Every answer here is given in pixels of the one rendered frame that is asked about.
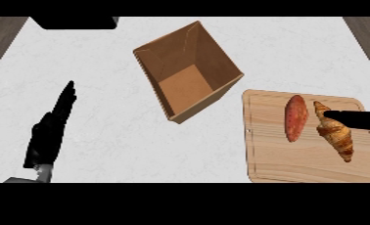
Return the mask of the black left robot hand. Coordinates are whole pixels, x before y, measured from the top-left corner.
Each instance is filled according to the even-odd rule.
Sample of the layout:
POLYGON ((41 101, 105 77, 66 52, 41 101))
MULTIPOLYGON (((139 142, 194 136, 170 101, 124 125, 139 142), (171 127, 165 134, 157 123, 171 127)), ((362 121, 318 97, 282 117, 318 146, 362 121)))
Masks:
POLYGON ((77 100, 74 81, 69 81, 53 107, 31 128, 31 141, 26 149, 23 168, 53 164, 62 145, 65 125, 77 100))

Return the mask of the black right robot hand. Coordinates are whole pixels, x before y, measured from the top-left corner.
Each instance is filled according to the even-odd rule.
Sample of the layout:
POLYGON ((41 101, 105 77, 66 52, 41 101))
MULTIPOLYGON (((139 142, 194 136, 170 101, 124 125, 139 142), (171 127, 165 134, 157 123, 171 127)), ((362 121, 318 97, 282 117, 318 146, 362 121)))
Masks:
POLYGON ((325 111, 324 117, 334 119, 349 128, 370 130, 370 112, 325 111))

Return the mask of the reddish sweet potato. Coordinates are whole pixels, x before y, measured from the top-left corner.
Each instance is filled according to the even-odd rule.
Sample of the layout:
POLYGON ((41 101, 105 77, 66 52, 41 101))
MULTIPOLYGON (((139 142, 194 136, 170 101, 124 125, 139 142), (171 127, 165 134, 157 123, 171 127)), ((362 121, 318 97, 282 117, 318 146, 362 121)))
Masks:
POLYGON ((300 95, 294 95, 284 107, 284 134, 288 142, 294 142, 300 136, 308 120, 308 109, 300 95))

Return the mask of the pale wooden cutting board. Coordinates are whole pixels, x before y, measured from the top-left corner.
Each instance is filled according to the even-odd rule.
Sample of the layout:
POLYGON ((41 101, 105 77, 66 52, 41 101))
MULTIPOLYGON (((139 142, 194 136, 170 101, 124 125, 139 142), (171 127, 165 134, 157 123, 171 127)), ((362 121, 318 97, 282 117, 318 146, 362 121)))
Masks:
POLYGON ((247 174, 254 182, 370 182, 370 131, 353 129, 353 156, 343 161, 318 135, 319 119, 313 103, 339 111, 361 111, 353 98, 305 94, 308 120, 299 139, 284 134, 285 92, 247 90, 242 93, 242 118, 247 174))

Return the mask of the brown cardboard box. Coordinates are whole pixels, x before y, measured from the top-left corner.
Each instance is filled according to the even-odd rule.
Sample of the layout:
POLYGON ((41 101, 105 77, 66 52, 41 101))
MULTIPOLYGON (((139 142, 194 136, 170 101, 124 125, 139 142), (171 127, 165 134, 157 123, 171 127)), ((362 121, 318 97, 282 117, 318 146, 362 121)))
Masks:
POLYGON ((133 50, 168 121, 180 124, 244 73, 195 21, 133 50))

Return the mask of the golden brown croissant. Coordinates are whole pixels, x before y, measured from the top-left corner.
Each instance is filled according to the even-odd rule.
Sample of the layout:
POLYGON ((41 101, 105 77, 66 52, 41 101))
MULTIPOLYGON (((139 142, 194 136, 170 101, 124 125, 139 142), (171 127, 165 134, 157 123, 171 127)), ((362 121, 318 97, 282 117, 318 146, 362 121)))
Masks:
POLYGON ((319 136, 327 140, 345 162, 350 162, 353 155, 352 138, 349 128, 334 119, 324 117, 330 108, 318 101, 313 102, 315 115, 319 119, 316 131, 319 136))

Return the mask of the black appliance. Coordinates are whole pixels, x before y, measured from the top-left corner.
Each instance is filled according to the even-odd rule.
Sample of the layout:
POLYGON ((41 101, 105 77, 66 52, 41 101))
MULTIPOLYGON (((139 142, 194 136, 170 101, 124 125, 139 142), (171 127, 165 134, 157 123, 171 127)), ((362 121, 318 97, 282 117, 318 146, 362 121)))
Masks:
POLYGON ((32 17, 44 29, 114 29, 117 17, 32 17))

